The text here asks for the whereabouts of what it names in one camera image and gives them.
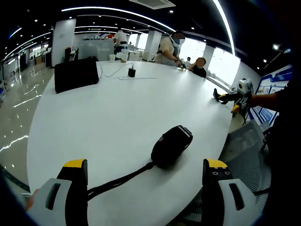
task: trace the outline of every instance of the face mask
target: face mask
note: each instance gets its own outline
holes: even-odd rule
[[[178,45],[182,45],[185,42],[185,39],[174,39],[174,42]]]

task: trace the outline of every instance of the yellow and gray tool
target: yellow and gray tool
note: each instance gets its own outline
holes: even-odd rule
[[[204,159],[201,200],[203,225],[251,226],[261,216],[255,195],[219,160]]]
[[[222,105],[227,104],[229,101],[234,101],[234,107],[231,113],[245,113],[247,108],[247,103],[250,95],[252,94],[252,82],[250,79],[240,79],[238,81],[237,92],[220,95],[217,90],[214,89],[213,96],[216,101],[220,102]]]
[[[41,226],[87,226],[87,160],[67,162],[33,196],[29,216]]]

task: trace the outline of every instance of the paper cup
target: paper cup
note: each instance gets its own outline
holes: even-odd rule
[[[116,57],[115,54],[109,54],[109,61],[110,62],[114,62],[115,61],[115,57]]]

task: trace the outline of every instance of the ceiling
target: ceiling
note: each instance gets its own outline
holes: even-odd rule
[[[111,7],[135,12],[166,24],[175,30],[189,32],[190,35],[185,34],[186,37],[198,40],[204,40],[205,37],[208,45],[220,47],[231,52],[225,25],[212,0],[171,0],[176,7],[157,10],[127,0],[119,2],[111,0],[73,0],[62,1],[54,5],[52,2],[33,0],[19,3],[18,5],[14,2],[8,3],[7,8],[9,10],[2,8],[0,13],[0,18],[3,22],[0,36],[0,59],[5,57],[5,53],[9,54],[18,47],[17,44],[20,45],[33,37],[51,32],[51,28],[55,27],[57,21],[69,19],[69,17],[77,19],[76,26],[112,26],[132,30],[155,29],[168,34],[172,33],[168,28],[155,22],[119,11],[104,9],[61,11],[64,8],[83,6]],[[236,55],[244,63],[256,70],[260,75],[266,75],[290,63],[288,54],[281,54],[265,68],[266,64],[279,54],[279,51],[272,49],[273,44],[281,44],[280,48],[282,49],[288,48],[288,46],[285,44],[285,36],[281,33],[279,26],[271,23],[273,18],[266,10],[263,10],[263,5],[259,8],[258,4],[255,5],[248,0],[220,0],[219,2],[225,11],[231,28],[234,45],[237,49]],[[22,27],[22,29],[8,39],[19,27]],[[112,32],[117,31],[116,28],[102,29]],[[76,28],[75,31],[88,31],[88,28]],[[44,42],[48,37],[50,37],[49,40],[51,41],[52,34],[48,34],[35,39],[34,42]]]

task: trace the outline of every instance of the white table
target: white table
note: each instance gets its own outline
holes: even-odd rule
[[[27,171],[33,192],[56,178],[69,160],[88,160],[88,188],[127,175],[150,161],[154,144],[176,125],[187,127],[193,141],[175,168],[157,167],[88,203],[94,225],[161,226],[179,214],[202,186],[203,159],[217,159],[231,120],[231,104],[213,99],[211,82],[166,65],[133,62],[96,85],[56,94],[54,78],[35,112],[28,140]],[[122,63],[97,62],[106,75]]]

